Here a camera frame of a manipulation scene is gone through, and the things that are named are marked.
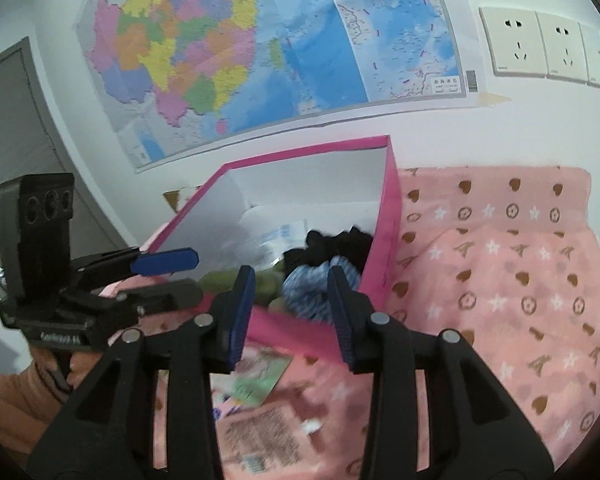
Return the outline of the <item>person left hand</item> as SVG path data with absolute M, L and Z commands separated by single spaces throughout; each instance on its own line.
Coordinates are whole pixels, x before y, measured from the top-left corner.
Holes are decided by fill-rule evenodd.
M 30 348 L 35 367 L 50 388 L 69 394 L 102 357 L 102 352 L 63 352 L 45 348 Z

